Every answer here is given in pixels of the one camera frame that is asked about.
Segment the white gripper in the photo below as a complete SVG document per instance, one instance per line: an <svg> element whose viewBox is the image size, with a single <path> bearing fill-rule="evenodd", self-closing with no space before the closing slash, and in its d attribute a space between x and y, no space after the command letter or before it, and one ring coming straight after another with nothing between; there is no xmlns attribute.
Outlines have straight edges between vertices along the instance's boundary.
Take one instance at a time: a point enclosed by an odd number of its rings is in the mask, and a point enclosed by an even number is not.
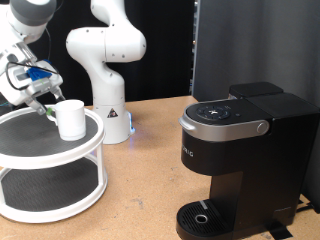
<svg viewBox="0 0 320 240"><path fill-rule="evenodd" d="M0 57L0 91L13 105L27 104L39 115L47 108L37 97L52 93L57 102L65 101L60 89L63 79L48 60L38 61L25 43L9 46Z"/></svg>

